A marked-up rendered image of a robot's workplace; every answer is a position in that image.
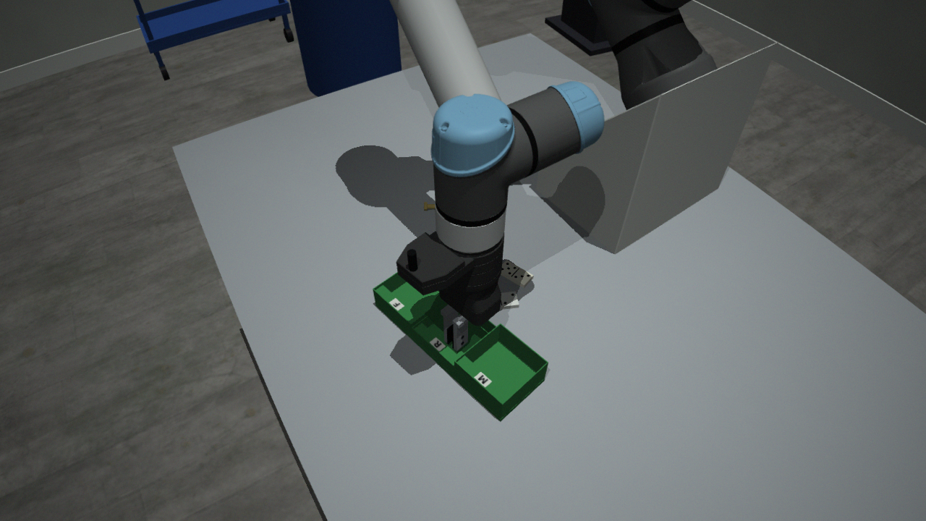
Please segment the white domino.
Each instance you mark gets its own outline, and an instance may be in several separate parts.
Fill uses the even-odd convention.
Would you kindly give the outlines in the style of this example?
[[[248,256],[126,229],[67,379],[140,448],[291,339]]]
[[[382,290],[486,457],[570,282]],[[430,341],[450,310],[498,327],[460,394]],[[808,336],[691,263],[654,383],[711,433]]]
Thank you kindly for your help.
[[[516,309],[519,307],[518,296],[516,292],[501,293],[501,307],[503,309]]]
[[[505,276],[506,279],[513,281],[523,288],[528,286],[529,281],[533,279],[533,275],[530,274],[529,271],[524,271],[524,269],[510,263],[508,260],[502,264],[501,276]]]

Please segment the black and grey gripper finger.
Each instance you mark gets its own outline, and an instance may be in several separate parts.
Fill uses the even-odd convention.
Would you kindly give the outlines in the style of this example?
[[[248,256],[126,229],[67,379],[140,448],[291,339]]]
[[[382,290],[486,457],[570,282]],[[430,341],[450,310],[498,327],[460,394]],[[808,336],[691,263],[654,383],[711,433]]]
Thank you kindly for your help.
[[[453,349],[456,350],[456,352],[467,343],[467,322],[469,321],[461,314],[453,320],[454,333],[452,334],[452,343]]]
[[[459,311],[454,310],[450,305],[446,305],[441,310],[441,314],[443,316],[444,341],[449,344],[452,342],[452,334],[454,333],[452,321],[459,316]]]

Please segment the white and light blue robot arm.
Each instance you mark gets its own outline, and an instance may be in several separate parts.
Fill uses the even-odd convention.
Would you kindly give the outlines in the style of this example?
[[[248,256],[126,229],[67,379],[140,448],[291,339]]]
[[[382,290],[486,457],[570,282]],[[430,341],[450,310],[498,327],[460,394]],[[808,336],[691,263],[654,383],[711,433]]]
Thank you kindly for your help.
[[[602,135],[600,101],[576,80],[502,102],[456,0],[389,1],[438,104],[431,161],[446,220],[498,220],[512,182]],[[588,0],[616,57],[627,110],[717,69],[682,19],[690,1]]]

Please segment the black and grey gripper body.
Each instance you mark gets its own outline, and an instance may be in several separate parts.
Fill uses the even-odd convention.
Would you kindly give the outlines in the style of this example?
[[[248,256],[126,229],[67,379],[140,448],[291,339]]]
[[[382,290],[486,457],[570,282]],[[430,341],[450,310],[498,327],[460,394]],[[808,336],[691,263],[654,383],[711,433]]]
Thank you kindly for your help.
[[[398,276],[422,295],[440,298],[470,323],[482,326],[501,307],[505,212],[482,226],[461,226],[436,210],[436,232],[408,243],[396,261]]]

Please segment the green three-compartment bin rack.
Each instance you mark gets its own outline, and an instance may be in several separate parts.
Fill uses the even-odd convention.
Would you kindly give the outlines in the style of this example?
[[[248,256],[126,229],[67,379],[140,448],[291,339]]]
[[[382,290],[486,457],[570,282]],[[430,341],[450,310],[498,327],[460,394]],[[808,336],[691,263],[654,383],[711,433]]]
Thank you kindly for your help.
[[[503,324],[467,322],[466,345],[456,352],[445,343],[441,310],[448,304],[439,291],[422,295],[396,272],[373,294],[375,306],[498,421],[545,381],[547,360]]]

